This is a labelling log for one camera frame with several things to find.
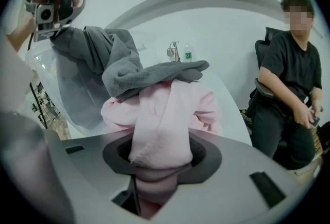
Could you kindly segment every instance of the curly hair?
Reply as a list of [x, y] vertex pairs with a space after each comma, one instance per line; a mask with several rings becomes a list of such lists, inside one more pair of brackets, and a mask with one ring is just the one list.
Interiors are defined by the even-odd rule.
[[307, 12], [310, 12], [313, 16], [315, 15], [311, 0], [281, 0], [280, 6], [283, 12], [289, 11], [290, 6], [305, 7]]

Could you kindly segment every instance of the phone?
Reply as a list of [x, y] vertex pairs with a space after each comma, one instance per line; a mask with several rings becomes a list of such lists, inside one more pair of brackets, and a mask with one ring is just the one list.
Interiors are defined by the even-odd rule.
[[319, 124], [320, 118], [314, 117], [313, 118], [314, 122], [311, 124], [311, 126], [316, 129], [317, 125]]

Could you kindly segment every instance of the black t-shirt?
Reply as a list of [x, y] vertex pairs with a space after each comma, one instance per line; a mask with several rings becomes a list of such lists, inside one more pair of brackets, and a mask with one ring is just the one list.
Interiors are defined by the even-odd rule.
[[[289, 31], [274, 36], [261, 66], [278, 76], [301, 101], [309, 97], [314, 87], [322, 88], [321, 62], [316, 47], [308, 42], [307, 50], [303, 51]], [[272, 101], [281, 109], [288, 109], [279, 100]]]

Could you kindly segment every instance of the bottle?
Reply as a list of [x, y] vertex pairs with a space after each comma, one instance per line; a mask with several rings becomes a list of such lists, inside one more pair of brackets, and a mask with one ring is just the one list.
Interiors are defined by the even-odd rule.
[[186, 43], [186, 47], [185, 47], [185, 61], [192, 62], [191, 46], [189, 46], [188, 43]]

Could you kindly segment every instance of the camera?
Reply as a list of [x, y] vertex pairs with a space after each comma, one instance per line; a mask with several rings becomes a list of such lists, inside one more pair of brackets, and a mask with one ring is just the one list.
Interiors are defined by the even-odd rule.
[[54, 5], [53, 4], [40, 4], [36, 8], [36, 23], [46, 24], [51, 23], [54, 19]]

